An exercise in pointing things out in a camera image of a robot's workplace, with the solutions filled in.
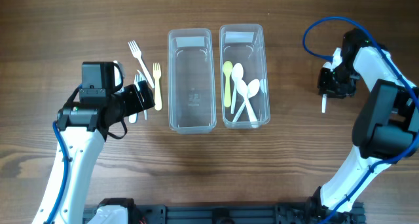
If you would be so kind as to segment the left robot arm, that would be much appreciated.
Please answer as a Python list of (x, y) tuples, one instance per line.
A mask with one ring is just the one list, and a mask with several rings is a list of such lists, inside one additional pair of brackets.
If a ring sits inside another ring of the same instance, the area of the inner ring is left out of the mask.
[(81, 223), (95, 163), (109, 128), (154, 106), (147, 81), (117, 88), (79, 86), (59, 110), (52, 127), (56, 156), (34, 223)]

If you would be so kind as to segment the thin translucent white fork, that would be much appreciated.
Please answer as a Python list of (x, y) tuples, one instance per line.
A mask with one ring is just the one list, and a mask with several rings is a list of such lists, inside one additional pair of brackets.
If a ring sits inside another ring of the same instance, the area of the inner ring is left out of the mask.
[[(141, 72), (140, 70), (137, 70), (137, 72), (139, 73), (139, 79), (140, 79), (140, 81), (145, 81), (145, 82), (147, 82), (147, 79), (146, 79), (146, 77), (144, 76), (144, 74), (142, 74), (142, 72)], [(143, 114), (144, 114), (144, 118), (145, 118), (145, 120), (147, 120), (147, 110), (144, 110), (144, 111), (143, 111)]]

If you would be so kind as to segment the white plastic spoon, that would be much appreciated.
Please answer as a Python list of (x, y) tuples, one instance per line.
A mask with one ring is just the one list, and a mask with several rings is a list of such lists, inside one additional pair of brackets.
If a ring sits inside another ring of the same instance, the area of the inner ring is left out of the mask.
[(244, 76), (244, 69), (241, 63), (237, 63), (233, 66), (232, 68), (232, 80), (234, 82), (234, 88), (233, 88), (233, 93), (232, 93), (232, 103), (231, 103), (231, 107), (230, 107), (230, 113), (233, 114), (235, 111), (235, 106), (236, 106), (236, 97), (237, 97), (237, 82), (238, 80), (242, 79)]
[[(239, 80), (238, 81), (238, 86), (236, 87), (236, 91), (237, 93), (239, 93), (239, 95), (243, 96), (243, 94), (240, 92), (240, 86), (244, 86), (245, 82), (243, 80)], [(253, 79), (248, 85), (247, 85), (247, 98), (250, 99), (252, 97), (254, 97), (260, 88), (260, 80), (258, 79)], [(240, 118), (243, 110), (246, 107), (246, 103), (243, 102), (242, 105), (240, 106), (238, 112), (236, 113), (236, 115), (233, 118), (233, 122), (237, 122), (238, 119)]]
[(253, 107), (251, 106), (250, 100), (247, 98), (247, 85), (248, 84), (245, 83), (244, 86), (240, 86), (240, 92), (243, 94), (242, 97), (244, 99), (244, 102), (246, 103), (245, 109), (247, 111), (247, 115), (248, 115), (249, 121), (251, 123), (251, 127), (256, 128), (257, 127), (257, 125), (256, 125), (257, 118), (256, 118), (255, 112), (253, 110)]

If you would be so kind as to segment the white long plastic fork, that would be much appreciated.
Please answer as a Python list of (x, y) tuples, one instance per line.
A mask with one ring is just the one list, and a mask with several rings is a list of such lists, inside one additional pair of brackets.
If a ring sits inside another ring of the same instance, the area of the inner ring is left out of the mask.
[(145, 77), (146, 77), (148, 83), (150, 84), (151, 88), (154, 88), (155, 84), (154, 84), (153, 78), (151, 77), (151, 74), (150, 74), (148, 68), (146, 67), (146, 65), (145, 65), (145, 63), (142, 59), (142, 52), (141, 52), (139, 46), (137, 45), (137, 43), (134, 40), (129, 41), (128, 46), (131, 50), (131, 53), (132, 53), (133, 57), (138, 60), (140, 66), (143, 70), (143, 74), (145, 75)]

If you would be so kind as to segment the translucent plastic spoon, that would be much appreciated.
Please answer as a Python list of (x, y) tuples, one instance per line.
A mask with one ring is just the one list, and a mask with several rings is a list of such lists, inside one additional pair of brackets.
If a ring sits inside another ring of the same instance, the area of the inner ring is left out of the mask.
[(322, 101), (321, 101), (321, 112), (322, 113), (326, 112), (326, 107), (327, 107), (327, 95), (323, 94)]

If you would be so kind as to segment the yellow thick-handled fork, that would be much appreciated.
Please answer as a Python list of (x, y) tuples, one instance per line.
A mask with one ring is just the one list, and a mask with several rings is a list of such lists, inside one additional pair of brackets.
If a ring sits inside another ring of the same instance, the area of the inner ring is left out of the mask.
[(162, 76), (159, 63), (153, 64), (153, 77), (155, 79), (155, 109), (160, 111), (162, 109), (162, 94), (160, 89), (160, 78)]

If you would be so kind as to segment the teal thick-handled fork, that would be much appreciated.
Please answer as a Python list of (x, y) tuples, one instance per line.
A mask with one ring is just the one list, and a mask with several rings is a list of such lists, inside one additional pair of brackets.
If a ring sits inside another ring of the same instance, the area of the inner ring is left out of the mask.
[[(139, 90), (139, 85), (138, 85), (138, 81), (139, 80), (140, 80), (140, 76), (139, 76), (139, 74), (136, 74), (135, 77), (134, 77), (134, 85), (136, 86), (136, 90)], [(136, 121), (137, 121), (137, 113), (130, 115), (128, 117), (128, 121), (131, 124), (136, 123)]]

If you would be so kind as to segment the cream fork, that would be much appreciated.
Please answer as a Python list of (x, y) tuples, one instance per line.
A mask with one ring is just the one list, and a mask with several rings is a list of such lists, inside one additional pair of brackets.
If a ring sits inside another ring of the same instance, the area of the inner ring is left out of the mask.
[(124, 92), (124, 79), (126, 76), (124, 66), (117, 60), (113, 61), (114, 63), (114, 76), (115, 76), (115, 85), (120, 86), (118, 92)]

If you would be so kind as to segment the yellow spoon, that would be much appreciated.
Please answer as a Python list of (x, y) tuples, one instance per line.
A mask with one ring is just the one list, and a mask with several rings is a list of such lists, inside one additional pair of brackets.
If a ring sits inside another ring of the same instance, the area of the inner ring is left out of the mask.
[(225, 76), (225, 91), (224, 91), (224, 106), (231, 106), (231, 94), (230, 94), (230, 76), (232, 73), (233, 64), (230, 61), (225, 61), (223, 64), (223, 74)]

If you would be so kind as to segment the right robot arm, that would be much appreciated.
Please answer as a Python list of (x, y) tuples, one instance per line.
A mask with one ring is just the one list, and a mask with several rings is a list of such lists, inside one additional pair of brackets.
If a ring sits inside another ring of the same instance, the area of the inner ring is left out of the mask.
[(307, 200), (308, 218), (336, 221), (338, 214), (352, 209), (379, 173), (403, 158), (404, 151), (408, 157), (416, 152), (418, 109), (408, 90), (417, 95), (418, 88), (399, 80), (400, 71), (390, 64), (384, 45), (374, 46), (363, 31), (353, 29), (321, 68), (318, 89), (324, 99), (353, 96), (360, 79), (370, 95), (354, 123), (350, 154), (331, 180)]

